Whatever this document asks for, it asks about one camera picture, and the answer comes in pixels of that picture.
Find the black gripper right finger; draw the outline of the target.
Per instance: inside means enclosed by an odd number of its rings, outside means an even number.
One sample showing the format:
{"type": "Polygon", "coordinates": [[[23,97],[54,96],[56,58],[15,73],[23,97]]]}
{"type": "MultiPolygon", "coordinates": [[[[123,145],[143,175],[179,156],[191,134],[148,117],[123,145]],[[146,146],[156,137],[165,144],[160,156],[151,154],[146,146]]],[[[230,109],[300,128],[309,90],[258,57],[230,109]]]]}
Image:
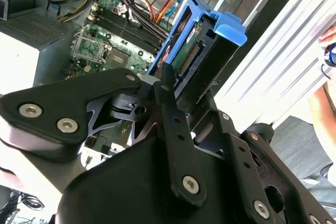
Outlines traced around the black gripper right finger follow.
{"type": "Polygon", "coordinates": [[[194,142],[223,158],[225,211],[235,223],[335,223],[323,206],[255,131],[238,133],[206,91],[189,117],[194,142]]]}

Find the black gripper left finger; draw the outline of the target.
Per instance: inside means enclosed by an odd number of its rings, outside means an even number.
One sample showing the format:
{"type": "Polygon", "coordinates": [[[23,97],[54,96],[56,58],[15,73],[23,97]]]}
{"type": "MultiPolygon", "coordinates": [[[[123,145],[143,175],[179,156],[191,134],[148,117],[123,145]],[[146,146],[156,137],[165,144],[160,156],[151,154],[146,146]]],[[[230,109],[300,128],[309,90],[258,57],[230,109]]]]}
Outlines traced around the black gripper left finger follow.
{"type": "Polygon", "coordinates": [[[201,206],[206,190],[185,114],[168,83],[148,84],[125,68],[93,73],[1,97],[1,140],[54,162],[78,156],[86,138],[118,120],[139,128],[138,141],[156,128],[166,163],[162,190],[188,206],[201,206]]]}

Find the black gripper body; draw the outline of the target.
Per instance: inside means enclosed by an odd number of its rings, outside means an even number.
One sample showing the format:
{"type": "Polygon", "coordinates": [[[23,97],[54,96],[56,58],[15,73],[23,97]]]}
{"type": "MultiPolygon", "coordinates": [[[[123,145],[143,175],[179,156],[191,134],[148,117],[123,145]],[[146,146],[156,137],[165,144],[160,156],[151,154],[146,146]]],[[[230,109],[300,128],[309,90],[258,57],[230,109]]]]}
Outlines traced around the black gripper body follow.
{"type": "Polygon", "coordinates": [[[151,138],[75,178],[56,223],[250,223],[224,159],[197,148],[196,160],[207,191],[201,208],[173,198],[163,148],[151,138]]]}

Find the person's hand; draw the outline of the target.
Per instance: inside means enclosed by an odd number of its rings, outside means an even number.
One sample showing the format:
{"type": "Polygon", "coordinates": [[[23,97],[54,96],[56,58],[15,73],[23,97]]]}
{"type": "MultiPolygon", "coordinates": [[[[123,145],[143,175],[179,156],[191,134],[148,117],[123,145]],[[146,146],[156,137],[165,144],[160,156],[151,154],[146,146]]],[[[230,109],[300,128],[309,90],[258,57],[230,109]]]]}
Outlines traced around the person's hand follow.
{"type": "Polygon", "coordinates": [[[321,48],[327,48],[329,45],[335,43],[336,26],[333,23],[319,38],[318,43],[321,48]]]}

